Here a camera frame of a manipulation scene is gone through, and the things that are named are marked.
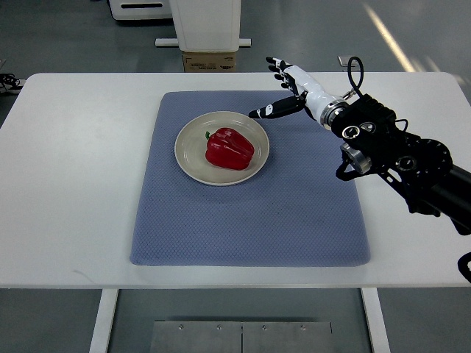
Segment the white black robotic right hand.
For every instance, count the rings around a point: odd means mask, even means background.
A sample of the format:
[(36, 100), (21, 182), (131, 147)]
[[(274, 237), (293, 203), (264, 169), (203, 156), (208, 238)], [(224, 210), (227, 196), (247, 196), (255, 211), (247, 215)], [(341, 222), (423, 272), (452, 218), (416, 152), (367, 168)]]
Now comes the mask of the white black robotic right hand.
[(281, 118), (305, 110), (312, 119), (319, 120), (324, 110), (329, 110), (329, 105), (339, 99), (327, 93), (299, 66), (275, 57), (267, 57), (266, 61), (269, 70), (275, 74), (275, 79), (280, 81), (281, 87), (289, 90), (292, 96), (251, 111), (250, 118)]

